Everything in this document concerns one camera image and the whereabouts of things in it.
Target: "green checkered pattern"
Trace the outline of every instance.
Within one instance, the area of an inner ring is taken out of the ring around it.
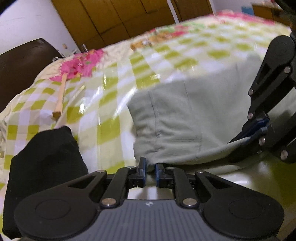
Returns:
[[[20,96],[7,122],[4,169],[9,170],[12,157],[36,133],[62,125],[72,129],[90,171],[116,171],[132,165],[133,123],[126,103],[137,89],[170,81],[172,76],[205,75],[245,59],[253,51],[264,56],[275,36],[289,34],[282,25],[229,21],[205,27],[193,23],[189,33],[180,38],[142,49],[130,58],[95,71],[92,78],[68,81],[64,112],[57,123],[52,119],[52,111],[59,83],[35,82]]]

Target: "metal pin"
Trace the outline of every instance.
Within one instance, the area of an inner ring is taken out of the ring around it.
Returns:
[[[251,96],[253,93],[254,93],[254,91],[252,89],[250,89],[248,92],[249,96]]]
[[[283,150],[283,151],[281,152],[281,160],[284,161],[284,160],[286,160],[287,158],[288,158],[288,151]]]
[[[253,116],[254,116],[253,113],[249,113],[249,114],[248,114],[248,120],[252,119]]]
[[[114,198],[105,198],[102,200],[102,204],[105,206],[112,206],[116,203],[116,200]]]
[[[290,73],[290,72],[291,72],[291,68],[290,68],[289,66],[287,66],[287,67],[285,68],[284,72],[285,72],[286,74]]]
[[[182,203],[188,207],[191,207],[197,204],[197,200],[194,198],[185,198]]]
[[[265,138],[264,137],[261,137],[260,139],[259,139],[259,145],[260,146],[263,146],[265,144]]]

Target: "bed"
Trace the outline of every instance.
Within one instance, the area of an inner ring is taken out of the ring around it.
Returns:
[[[282,24],[226,11],[160,27],[108,46],[92,77],[67,81],[64,111],[57,122],[52,111],[60,83],[49,78],[65,60],[50,64],[0,114],[2,206],[10,161],[36,133],[69,126],[89,172],[105,169],[114,173],[121,167],[135,166],[135,131],[127,103],[136,91],[175,79],[205,76],[243,61],[253,52],[263,58],[272,39],[289,34],[290,29]],[[295,228],[296,193],[290,190],[296,165],[285,165],[270,155],[236,165],[215,161],[195,164],[183,168],[189,172],[205,169],[278,200],[285,209],[280,239]],[[166,197],[155,187],[148,187],[146,195],[135,189],[129,197]]]
[[[1,54],[0,79],[1,88],[5,91],[0,97],[0,111],[3,111],[17,94],[29,88],[40,71],[55,57],[62,56],[44,39],[30,41]]]

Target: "wooden wardrobe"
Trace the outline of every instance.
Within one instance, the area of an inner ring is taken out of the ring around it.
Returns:
[[[209,0],[171,0],[179,21],[212,13]],[[173,24],[166,0],[52,0],[76,44],[100,49]]]

